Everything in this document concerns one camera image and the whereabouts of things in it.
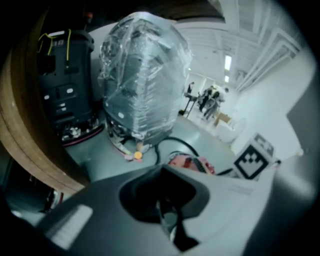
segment fluorescent light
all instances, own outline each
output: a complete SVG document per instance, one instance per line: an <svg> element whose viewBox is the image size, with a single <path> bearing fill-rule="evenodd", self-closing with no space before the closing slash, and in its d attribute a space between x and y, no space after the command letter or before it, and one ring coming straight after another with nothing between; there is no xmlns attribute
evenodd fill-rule
<svg viewBox="0 0 320 256"><path fill-rule="evenodd" d="M231 60L232 60L231 56L229 56L229 55L226 55L226 56L225 56L225 60L224 60L224 69L226 69L226 70L230 70L230 67L231 67Z"/></svg>

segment black machine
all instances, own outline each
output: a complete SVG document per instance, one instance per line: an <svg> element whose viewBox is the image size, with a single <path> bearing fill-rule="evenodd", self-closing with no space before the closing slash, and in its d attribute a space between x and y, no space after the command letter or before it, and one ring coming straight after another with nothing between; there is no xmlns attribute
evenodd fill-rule
<svg viewBox="0 0 320 256"><path fill-rule="evenodd" d="M124 137L153 147L171 133L191 57L177 29L148 12L135 12L110 31L101 46L99 80L119 150L127 154L119 144Z"/></svg>
<svg viewBox="0 0 320 256"><path fill-rule="evenodd" d="M82 141L101 130L91 84L93 38L83 30L43 34L39 39L39 86L49 122L62 143Z"/></svg>

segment plastic wrap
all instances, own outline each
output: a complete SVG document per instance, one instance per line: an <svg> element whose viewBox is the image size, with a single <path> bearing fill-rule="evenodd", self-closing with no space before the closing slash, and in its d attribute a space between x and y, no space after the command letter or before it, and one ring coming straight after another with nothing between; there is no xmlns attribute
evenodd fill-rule
<svg viewBox="0 0 320 256"><path fill-rule="evenodd" d="M122 19L100 49L106 113L141 140L172 129L192 60L169 20L148 12Z"/></svg>

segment red object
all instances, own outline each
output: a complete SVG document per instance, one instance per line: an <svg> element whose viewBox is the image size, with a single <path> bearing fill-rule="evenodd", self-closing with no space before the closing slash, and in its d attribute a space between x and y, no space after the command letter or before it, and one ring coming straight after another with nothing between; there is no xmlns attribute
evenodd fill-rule
<svg viewBox="0 0 320 256"><path fill-rule="evenodd" d="M92 19L93 16L94 16L94 14L93 14L92 12L87 12L87 13L85 14L85 17L88 18L88 19Z"/></svg>
<svg viewBox="0 0 320 256"><path fill-rule="evenodd" d="M207 161L205 157L202 156L193 157L187 154L180 154L171 159L169 165L182 167L207 174L216 174L215 168Z"/></svg>
<svg viewBox="0 0 320 256"><path fill-rule="evenodd" d="M60 205L62 203L63 199L64 199L64 193L61 193L58 205Z"/></svg>

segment white ceiling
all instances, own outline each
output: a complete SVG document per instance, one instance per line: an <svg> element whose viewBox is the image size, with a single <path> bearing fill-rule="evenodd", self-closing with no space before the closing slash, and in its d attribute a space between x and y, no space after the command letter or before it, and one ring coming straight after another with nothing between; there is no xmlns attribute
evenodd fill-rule
<svg viewBox="0 0 320 256"><path fill-rule="evenodd" d="M229 86L241 91L254 85L271 67L294 58L304 46L303 36L275 2L219 2L225 22L194 18L175 24L193 54L191 73L212 78L219 84L228 75ZM224 68L225 55L232 56L230 71Z"/></svg>

